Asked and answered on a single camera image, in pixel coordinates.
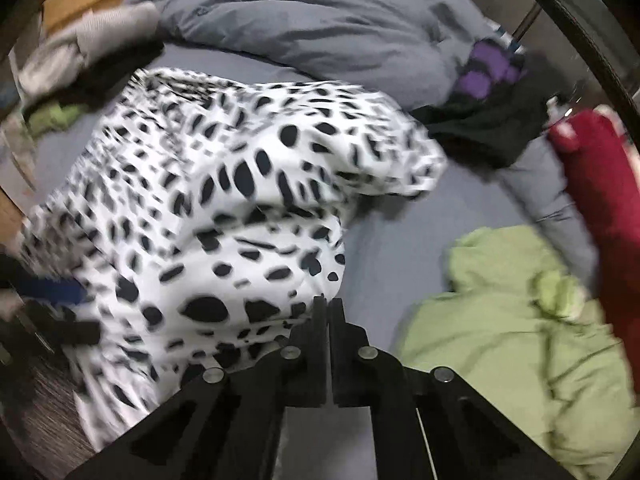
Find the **grey bed sheet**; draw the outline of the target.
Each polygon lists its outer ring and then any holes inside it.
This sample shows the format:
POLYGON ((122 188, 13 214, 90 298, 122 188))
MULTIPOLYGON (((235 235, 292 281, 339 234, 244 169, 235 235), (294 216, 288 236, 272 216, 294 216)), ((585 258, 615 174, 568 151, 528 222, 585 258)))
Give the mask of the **grey bed sheet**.
MULTIPOLYGON (((292 68, 242 54, 165 44, 148 67, 184 70, 253 82, 305 81, 292 68)), ((37 198, 61 184, 106 107, 81 117, 70 130, 38 143, 37 198)), ((527 219, 493 178, 486 180, 451 161, 435 191, 413 202, 383 197, 349 228, 340 296, 346 318, 362 326, 375 347, 390 350, 396 328, 416 304, 448 288, 442 256, 464 234, 487 226, 517 226, 527 219)))

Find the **olive green folded garment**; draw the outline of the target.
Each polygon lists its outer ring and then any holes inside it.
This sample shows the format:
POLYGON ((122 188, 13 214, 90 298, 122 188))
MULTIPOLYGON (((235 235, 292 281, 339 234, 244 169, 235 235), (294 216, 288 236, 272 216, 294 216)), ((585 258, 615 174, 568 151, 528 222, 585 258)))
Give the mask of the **olive green folded garment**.
POLYGON ((61 105, 58 101, 47 103, 38 107, 26 119, 28 133, 34 139, 49 132, 68 130, 83 114, 88 107, 82 104, 61 105))

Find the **white black spotted garment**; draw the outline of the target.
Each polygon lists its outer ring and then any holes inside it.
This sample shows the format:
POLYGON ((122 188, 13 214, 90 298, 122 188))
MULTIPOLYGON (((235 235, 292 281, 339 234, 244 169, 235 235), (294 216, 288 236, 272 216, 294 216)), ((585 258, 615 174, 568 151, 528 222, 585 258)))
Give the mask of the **white black spotted garment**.
POLYGON ((204 370, 254 364, 334 298, 359 197, 416 198, 446 156, 386 94, 138 70, 25 218, 28 270, 74 278, 77 413, 102 450, 204 370))

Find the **black purple garment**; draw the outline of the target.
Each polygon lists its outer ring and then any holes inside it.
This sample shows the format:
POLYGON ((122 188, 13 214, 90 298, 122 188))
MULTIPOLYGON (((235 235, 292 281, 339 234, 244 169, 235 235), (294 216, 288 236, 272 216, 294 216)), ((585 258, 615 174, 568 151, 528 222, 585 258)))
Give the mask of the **black purple garment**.
POLYGON ((512 165, 548 122, 547 103, 565 102, 572 86, 541 52, 515 52, 484 38, 445 102, 411 115, 447 155, 491 168, 512 165))

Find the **black folded garment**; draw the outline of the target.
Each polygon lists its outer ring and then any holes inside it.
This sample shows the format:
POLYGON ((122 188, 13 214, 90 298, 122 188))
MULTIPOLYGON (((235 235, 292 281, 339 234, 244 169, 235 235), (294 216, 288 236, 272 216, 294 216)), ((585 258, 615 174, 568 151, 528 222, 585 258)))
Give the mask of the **black folded garment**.
POLYGON ((122 91, 136 70, 148 66, 163 50, 164 44, 153 40, 111 53, 81 72, 68 86, 30 104, 24 115, 29 118, 40 107, 50 104, 80 105, 88 110, 97 110, 122 91))

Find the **grey white knit garment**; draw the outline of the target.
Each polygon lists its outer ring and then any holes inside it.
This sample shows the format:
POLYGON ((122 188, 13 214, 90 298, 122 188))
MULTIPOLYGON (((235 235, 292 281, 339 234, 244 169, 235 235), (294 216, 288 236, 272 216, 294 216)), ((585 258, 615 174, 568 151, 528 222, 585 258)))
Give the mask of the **grey white knit garment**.
POLYGON ((85 13, 29 55, 17 75, 24 102, 66 88, 101 58, 152 39, 159 22, 160 11, 149 1, 85 13))

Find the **red plush toy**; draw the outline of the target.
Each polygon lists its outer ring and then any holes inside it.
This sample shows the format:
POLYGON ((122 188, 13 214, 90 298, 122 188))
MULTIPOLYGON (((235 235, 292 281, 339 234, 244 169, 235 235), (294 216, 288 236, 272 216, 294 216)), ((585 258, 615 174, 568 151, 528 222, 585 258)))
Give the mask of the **red plush toy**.
POLYGON ((597 293, 639 385, 639 187, 615 122, 582 110, 548 139, 598 252, 597 293))

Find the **light green garment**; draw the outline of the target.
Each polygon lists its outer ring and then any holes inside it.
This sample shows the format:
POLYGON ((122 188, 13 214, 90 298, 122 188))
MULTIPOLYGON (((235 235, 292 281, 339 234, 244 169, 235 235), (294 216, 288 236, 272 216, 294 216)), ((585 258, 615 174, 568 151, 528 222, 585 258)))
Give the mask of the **light green garment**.
POLYGON ((608 478, 639 410, 599 301, 529 226, 466 234, 447 266, 448 292, 401 325, 402 364, 452 368, 575 478, 608 478))

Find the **grey duvet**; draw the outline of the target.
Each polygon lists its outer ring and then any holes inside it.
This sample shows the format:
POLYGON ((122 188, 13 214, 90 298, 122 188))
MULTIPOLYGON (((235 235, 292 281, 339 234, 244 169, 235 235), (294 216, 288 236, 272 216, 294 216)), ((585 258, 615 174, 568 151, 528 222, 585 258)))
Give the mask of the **grey duvet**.
MULTIPOLYGON (((127 0, 147 1, 160 11, 157 31, 168 44, 260 58, 305 81, 360 84, 405 110, 442 104, 478 40, 514 51, 471 0, 127 0)), ((451 161, 496 180, 568 270, 594 289, 597 252, 543 134, 504 168, 451 161)))

